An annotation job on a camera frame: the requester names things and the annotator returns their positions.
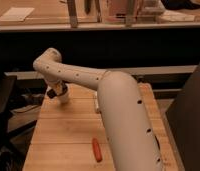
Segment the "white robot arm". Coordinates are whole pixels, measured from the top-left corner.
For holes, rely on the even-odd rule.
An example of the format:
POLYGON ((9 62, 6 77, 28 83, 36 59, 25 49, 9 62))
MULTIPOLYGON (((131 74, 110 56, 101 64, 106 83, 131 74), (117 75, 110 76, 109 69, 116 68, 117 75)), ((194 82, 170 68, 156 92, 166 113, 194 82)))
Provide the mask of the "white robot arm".
POLYGON ((33 68, 62 94, 63 82, 97 92, 97 101, 116 171, 165 171, 137 81, 128 73, 68 65, 54 48, 43 52, 33 68))

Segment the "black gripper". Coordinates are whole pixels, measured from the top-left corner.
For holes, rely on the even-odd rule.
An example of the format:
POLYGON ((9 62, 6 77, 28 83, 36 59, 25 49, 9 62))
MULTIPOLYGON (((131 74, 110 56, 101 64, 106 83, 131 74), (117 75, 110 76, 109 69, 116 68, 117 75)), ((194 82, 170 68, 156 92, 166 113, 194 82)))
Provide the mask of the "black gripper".
POLYGON ((66 86, 66 84, 59 84, 55 88, 51 88, 47 92, 47 96, 50 99, 53 99, 56 96, 64 95, 67 92, 67 90, 68 90, 68 87, 66 86))

